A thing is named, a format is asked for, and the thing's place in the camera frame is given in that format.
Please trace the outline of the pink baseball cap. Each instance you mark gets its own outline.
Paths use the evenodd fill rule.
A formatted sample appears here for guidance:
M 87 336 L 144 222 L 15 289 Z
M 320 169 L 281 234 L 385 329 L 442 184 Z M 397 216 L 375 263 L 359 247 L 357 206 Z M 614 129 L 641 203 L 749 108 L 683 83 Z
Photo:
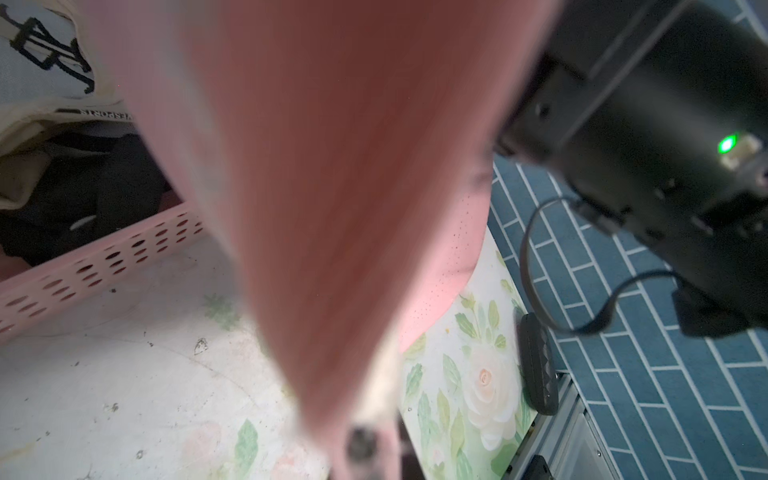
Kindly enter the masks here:
M 168 178 L 230 256 L 335 479 L 396 479 L 374 355 L 486 195 L 492 138 L 558 1 L 83 1 Z

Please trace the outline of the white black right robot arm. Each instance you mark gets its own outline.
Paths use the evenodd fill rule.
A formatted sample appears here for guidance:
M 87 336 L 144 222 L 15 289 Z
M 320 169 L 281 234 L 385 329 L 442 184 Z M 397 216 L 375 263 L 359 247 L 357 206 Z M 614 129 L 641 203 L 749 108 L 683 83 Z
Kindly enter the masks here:
M 677 280 L 684 334 L 767 324 L 767 44 L 699 1 L 569 1 L 497 136 Z

